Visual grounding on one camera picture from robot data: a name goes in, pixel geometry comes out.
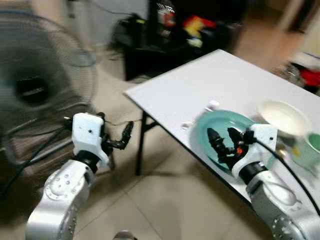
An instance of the teal plate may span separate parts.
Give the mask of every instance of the teal plate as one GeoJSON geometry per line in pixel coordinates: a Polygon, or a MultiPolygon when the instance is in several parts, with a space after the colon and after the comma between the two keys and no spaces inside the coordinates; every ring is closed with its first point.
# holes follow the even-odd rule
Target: teal plate
{"type": "Polygon", "coordinates": [[[209,143],[207,129],[212,128],[217,131],[219,135],[224,138],[223,143],[227,147],[233,147],[234,144],[229,137],[228,128],[235,128],[238,131],[243,132],[254,123],[255,122],[251,119],[233,111],[216,110],[208,112],[203,114],[196,121],[195,130],[197,141],[202,150],[213,162],[217,163],[224,169],[229,170],[225,163],[219,163],[218,155],[209,143]]]}

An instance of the white bowl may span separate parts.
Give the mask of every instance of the white bowl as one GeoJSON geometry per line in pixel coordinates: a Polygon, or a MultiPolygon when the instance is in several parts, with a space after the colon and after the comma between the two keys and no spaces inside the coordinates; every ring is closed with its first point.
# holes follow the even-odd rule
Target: white bowl
{"type": "Polygon", "coordinates": [[[282,101],[265,101],[258,106],[260,116],[278,129],[283,137],[303,137],[311,129],[311,122],[295,107],[282,101]]]}

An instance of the table leg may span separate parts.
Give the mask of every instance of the table leg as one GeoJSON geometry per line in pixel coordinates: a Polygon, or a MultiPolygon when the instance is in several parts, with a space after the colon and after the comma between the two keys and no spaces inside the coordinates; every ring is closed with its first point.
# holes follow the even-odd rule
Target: table leg
{"type": "Polygon", "coordinates": [[[139,142],[139,149],[138,154],[136,157],[136,163],[135,163],[135,175],[140,176],[141,175],[141,168],[142,168],[142,154],[143,154],[143,147],[144,147],[144,139],[145,139],[145,133],[152,129],[153,127],[157,126],[158,123],[156,121],[147,124],[147,118],[149,115],[143,111],[142,112],[142,120],[141,120],[141,132],[140,132],[140,142],[139,142]]]}

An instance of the tiled floor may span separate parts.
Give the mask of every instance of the tiled floor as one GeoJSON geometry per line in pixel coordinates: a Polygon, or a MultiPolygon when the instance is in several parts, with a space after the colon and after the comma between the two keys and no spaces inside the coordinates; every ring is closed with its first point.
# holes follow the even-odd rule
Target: tiled floor
{"type": "MultiPolygon", "coordinates": [[[[301,40],[301,34],[277,32],[266,21],[248,21],[236,55],[271,70],[285,62],[301,40]]],[[[122,80],[121,60],[109,60],[108,53],[97,70],[96,108],[115,123],[138,120],[140,110],[122,95],[135,84],[122,80]]],[[[96,178],[78,219],[76,240],[110,240],[121,229],[131,230],[139,240],[272,239],[247,205],[159,127],[146,136],[145,176],[134,176],[139,129],[136,122],[127,148],[115,150],[115,172],[96,178]]],[[[114,138],[121,131],[111,127],[114,138]]],[[[25,212],[23,205],[15,210],[25,212]]],[[[26,218],[15,221],[4,214],[0,213],[0,239],[23,240],[26,218]]]]}

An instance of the green cup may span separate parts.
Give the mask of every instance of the green cup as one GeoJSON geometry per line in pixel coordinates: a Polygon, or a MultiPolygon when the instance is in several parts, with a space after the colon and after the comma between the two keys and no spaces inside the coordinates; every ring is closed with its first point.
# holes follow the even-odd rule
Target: green cup
{"type": "Polygon", "coordinates": [[[292,159],[301,167],[313,170],[320,163],[320,135],[309,133],[293,148],[292,159]]]}

